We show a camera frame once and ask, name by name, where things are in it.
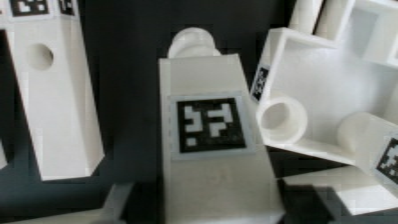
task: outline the white cylinder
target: white cylinder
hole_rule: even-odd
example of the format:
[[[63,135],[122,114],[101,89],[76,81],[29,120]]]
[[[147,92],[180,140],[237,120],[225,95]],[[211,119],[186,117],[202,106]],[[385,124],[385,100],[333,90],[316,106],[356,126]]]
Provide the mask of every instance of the white cylinder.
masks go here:
[[[172,39],[168,58],[202,56],[220,56],[220,52],[214,49],[214,40],[205,30],[188,28]]]
[[[319,16],[323,0],[296,0],[289,19],[289,28],[305,34],[312,34]]]
[[[257,123],[266,145],[292,144],[307,130],[307,112],[300,102],[280,92],[271,92],[257,112]]]

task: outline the white rectangular block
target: white rectangular block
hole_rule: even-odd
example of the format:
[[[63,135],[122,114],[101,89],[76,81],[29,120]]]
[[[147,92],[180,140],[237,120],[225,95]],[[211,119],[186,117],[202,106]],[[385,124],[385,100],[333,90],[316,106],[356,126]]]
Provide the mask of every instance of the white rectangular block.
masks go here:
[[[6,159],[5,159],[5,154],[3,154],[3,145],[0,142],[0,169],[6,166]]]
[[[93,172],[102,144],[76,1],[19,1],[19,9],[13,2],[5,30],[40,178],[77,178]]]
[[[166,223],[275,224],[284,210],[268,154],[262,145],[257,144],[253,103],[248,97],[237,55],[161,59],[159,83]],[[172,100],[177,96],[179,98],[184,97],[186,101],[195,101],[189,105],[196,112],[200,111],[196,109],[200,101],[191,96],[200,96],[200,100],[204,97],[212,99],[214,96],[232,98],[230,93],[236,92],[239,92],[246,109],[246,124],[255,133],[248,136],[248,141],[253,141],[252,150],[246,150],[246,153],[239,155],[234,154],[234,150],[227,150],[221,155],[218,154],[220,151],[207,151],[204,152],[205,156],[196,155],[189,157],[189,160],[175,160],[177,139],[172,137],[175,116],[172,108],[175,105]]]

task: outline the black background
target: black background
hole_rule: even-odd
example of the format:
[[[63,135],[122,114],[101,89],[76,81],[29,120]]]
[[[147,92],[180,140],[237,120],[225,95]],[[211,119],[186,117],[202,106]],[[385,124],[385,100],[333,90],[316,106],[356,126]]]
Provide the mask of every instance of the black background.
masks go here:
[[[172,36],[204,28],[221,54],[239,53],[246,84],[269,28],[284,27],[292,0],[79,0],[79,16],[106,158],[90,178],[40,182],[5,35],[0,42],[0,223],[101,207],[115,182],[138,182],[129,223],[161,223],[157,58]],[[339,164],[269,149],[276,176]]]

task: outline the tapered white block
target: tapered white block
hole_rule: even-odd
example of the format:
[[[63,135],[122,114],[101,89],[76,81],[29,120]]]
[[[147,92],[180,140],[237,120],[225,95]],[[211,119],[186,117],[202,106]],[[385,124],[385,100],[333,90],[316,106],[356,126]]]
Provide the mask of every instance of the tapered white block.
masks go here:
[[[241,64],[211,43],[186,29],[159,60],[164,219],[275,224],[284,210]]]
[[[76,1],[3,1],[5,31],[42,180],[102,158]]]

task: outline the white block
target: white block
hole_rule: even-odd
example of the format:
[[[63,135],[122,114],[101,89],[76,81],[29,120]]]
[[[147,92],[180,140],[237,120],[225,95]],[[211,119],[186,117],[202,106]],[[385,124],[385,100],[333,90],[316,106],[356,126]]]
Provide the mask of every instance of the white block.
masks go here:
[[[353,166],[284,177],[287,185],[332,187],[351,215],[398,207],[398,199]]]
[[[69,11],[58,1],[31,1],[33,15],[13,2],[3,2],[5,31],[40,178],[86,177],[102,144],[76,1]]]
[[[253,104],[248,99],[246,82],[237,55],[205,56],[191,52],[189,57],[159,60],[161,87],[161,139],[163,139],[163,177],[164,177],[164,217],[170,224],[266,223],[275,224],[284,213],[276,192],[268,154],[259,143],[253,125]],[[175,160],[175,138],[172,137],[172,99],[186,97],[234,97],[236,92],[246,109],[246,124],[252,129],[248,141],[252,150],[234,154],[205,152]],[[221,107],[211,109],[209,117]],[[193,125],[200,130],[207,125]]]
[[[102,210],[97,209],[26,221],[12,222],[12,224],[90,224],[101,218],[101,212]]]
[[[3,144],[0,142],[0,170],[5,166],[6,166],[6,158],[5,158],[5,154],[3,154]]]

